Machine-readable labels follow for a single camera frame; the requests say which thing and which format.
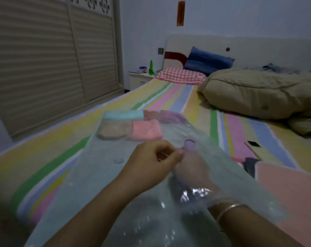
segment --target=nightstand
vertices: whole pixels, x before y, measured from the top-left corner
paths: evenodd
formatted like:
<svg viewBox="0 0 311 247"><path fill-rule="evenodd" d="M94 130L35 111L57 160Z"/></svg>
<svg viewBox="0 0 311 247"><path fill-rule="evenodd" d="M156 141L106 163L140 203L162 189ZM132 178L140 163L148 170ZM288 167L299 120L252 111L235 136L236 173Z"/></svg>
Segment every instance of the nightstand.
<svg viewBox="0 0 311 247"><path fill-rule="evenodd" d="M149 73L132 73L129 72L129 78L130 78L130 91L143 86L145 83L148 83L150 80L154 79L154 75L150 75Z"/></svg>

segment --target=beige comforter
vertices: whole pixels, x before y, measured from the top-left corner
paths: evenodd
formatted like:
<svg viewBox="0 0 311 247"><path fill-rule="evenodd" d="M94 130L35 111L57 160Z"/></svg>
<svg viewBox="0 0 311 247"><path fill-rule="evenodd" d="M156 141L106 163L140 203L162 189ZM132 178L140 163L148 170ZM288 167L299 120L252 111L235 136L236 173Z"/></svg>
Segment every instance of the beige comforter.
<svg viewBox="0 0 311 247"><path fill-rule="evenodd" d="M311 133L311 73L224 69L209 75L198 91L219 109L264 120L288 119L295 132Z"/></svg>

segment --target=wardrobe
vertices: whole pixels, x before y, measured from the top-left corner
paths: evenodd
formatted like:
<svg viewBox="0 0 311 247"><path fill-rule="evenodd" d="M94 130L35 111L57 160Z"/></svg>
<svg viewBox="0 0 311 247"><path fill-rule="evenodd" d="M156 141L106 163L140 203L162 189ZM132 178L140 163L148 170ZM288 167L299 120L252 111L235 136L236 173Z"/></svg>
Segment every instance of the wardrobe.
<svg viewBox="0 0 311 247"><path fill-rule="evenodd" d="M0 118L12 137L122 91L111 0L0 0Z"/></svg>

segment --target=blue pillow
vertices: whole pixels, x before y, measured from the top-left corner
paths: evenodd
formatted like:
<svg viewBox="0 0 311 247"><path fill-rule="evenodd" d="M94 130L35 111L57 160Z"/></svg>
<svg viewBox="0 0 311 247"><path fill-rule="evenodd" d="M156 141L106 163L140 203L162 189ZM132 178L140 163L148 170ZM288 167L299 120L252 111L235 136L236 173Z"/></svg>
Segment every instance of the blue pillow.
<svg viewBox="0 0 311 247"><path fill-rule="evenodd" d="M193 47L184 69L197 71L209 76L221 69L231 68L235 59L216 55Z"/></svg>

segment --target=red wooden headboard trim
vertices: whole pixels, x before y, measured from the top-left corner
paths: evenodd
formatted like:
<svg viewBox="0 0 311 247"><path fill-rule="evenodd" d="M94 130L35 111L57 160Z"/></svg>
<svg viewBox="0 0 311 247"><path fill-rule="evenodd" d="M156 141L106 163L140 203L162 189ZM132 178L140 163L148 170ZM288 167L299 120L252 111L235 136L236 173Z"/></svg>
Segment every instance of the red wooden headboard trim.
<svg viewBox="0 0 311 247"><path fill-rule="evenodd" d="M177 52L165 52L165 59L171 59L171 60L178 60L182 62L183 66L185 66L185 63L187 61L186 55L182 53L177 53Z"/></svg>

